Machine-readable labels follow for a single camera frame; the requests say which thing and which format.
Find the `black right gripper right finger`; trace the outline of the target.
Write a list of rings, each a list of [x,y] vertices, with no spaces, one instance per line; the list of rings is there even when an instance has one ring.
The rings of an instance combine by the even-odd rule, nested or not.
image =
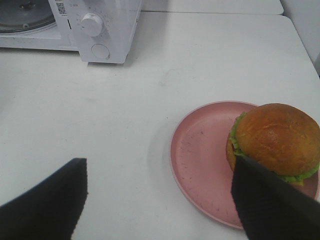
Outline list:
[[[236,157],[231,195],[250,240],[320,238],[319,202],[250,157]]]

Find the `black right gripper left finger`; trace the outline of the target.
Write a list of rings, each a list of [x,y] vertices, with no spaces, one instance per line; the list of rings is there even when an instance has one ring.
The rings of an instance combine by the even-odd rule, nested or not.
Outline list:
[[[1,205],[2,240],[70,240],[88,196],[87,160],[74,158]]]

